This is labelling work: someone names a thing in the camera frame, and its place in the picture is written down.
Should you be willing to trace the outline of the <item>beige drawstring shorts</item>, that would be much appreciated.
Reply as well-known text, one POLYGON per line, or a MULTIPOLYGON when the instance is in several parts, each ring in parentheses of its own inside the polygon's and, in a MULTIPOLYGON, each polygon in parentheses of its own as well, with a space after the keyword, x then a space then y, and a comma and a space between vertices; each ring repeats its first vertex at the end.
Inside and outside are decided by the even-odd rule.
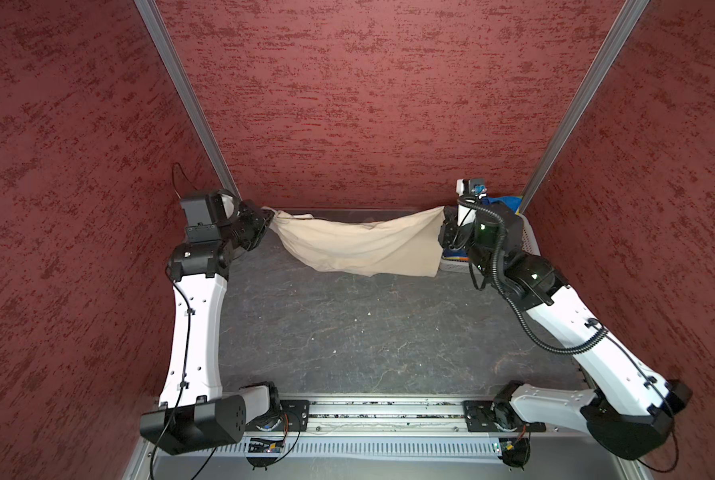
POLYGON ((275 210, 270 228, 288 253, 318 272, 433 277, 443 256, 443 220, 442 207, 365 223, 275 210))

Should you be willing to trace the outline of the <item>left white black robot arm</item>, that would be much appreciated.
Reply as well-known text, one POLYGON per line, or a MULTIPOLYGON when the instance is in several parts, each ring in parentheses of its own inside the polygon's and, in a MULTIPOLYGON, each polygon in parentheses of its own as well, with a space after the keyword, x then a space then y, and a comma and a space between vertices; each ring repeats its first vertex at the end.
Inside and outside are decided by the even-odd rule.
POLYGON ((225 395, 218 366, 219 326, 228 274, 237 252, 263 238, 269 212, 227 190, 181 199, 185 240, 168 260, 175 320, 167 378, 140 435, 169 455, 237 444, 247 424, 277 418, 279 394, 261 382, 225 395))

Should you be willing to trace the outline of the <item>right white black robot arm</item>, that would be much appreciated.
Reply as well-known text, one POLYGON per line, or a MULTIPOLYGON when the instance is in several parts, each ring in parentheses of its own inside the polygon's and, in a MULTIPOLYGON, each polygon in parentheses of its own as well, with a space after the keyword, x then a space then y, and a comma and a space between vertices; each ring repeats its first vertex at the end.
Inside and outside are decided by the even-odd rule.
POLYGON ((667 380, 631 353, 543 256, 523 249, 523 218, 502 203, 472 195, 457 200, 441 246, 467 254, 476 290, 493 288, 541 350, 573 358, 591 378, 585 390, 539 388, 511 381, 491 401, 487 420, 527 434, 535 424, 585 433, 611 454, 639 461, 675 441, 675 418, 693 392, 667 380))

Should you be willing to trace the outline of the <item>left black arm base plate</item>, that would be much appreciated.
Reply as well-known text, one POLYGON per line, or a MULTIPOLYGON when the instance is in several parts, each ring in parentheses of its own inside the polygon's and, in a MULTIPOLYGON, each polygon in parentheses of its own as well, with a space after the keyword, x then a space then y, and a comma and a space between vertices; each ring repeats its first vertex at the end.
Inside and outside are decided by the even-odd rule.
POLYGON ((273 432, 305 432, 308 426, 311 402, 306 399, 283 399, 280 413, 272 424, 273 432))

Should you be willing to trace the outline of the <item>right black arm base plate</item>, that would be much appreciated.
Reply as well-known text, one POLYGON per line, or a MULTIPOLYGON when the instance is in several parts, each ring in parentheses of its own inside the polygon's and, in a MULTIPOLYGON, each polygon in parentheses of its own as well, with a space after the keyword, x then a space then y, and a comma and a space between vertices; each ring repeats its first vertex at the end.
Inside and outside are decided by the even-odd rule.
POLYGON ((524 422, 510 411, 497 413, 491 400, 463 401, 463 418, 469 433, 521 434, 547 431, 544 423, 524 422))

